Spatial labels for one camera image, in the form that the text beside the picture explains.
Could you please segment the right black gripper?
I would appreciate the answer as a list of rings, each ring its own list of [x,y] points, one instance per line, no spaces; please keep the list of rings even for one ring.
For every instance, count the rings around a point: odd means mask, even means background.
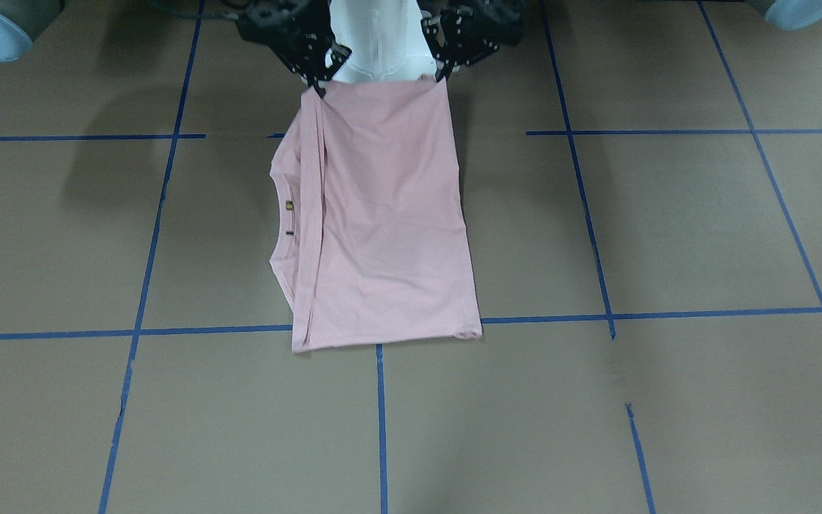
[[[237,20],[242,40],[267,46],[323,99],[352,49],[334,35],[329,1],[250,1]]]

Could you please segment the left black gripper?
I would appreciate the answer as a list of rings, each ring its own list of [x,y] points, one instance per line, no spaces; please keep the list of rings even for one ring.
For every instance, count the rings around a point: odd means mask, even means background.
[[[524,1],[421,1],[422,33],[436,61],[434,84],[522,41]]]

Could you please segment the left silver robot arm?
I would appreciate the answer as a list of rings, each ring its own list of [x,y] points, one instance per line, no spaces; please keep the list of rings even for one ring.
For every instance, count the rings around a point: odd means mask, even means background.
[[[796,31],[822,19],[822,1],[747,1],[766,22]],[[420,26],[433,59],[436,81],[473,66],[524,35],[525,1],[420,1]]]

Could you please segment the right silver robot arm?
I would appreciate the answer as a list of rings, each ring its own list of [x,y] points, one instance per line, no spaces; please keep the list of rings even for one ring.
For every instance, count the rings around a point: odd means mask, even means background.
[[[284,67],[317,95],[345,65],[352,49],[338,42],[328,1],[223,1],[224,9],[196,12],[148,1],[176,19],[225,21],[249,43],[267,46]],[[33,43],[68,7],[68,1],[0,1],[0,62],[25,56]]]

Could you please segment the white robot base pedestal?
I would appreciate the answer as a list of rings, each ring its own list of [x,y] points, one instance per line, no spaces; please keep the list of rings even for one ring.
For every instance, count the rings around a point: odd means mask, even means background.
[[[417,1],[330,1],[329,9],[335,41],[351,49],[333,81],[416,81],[436,75]]]

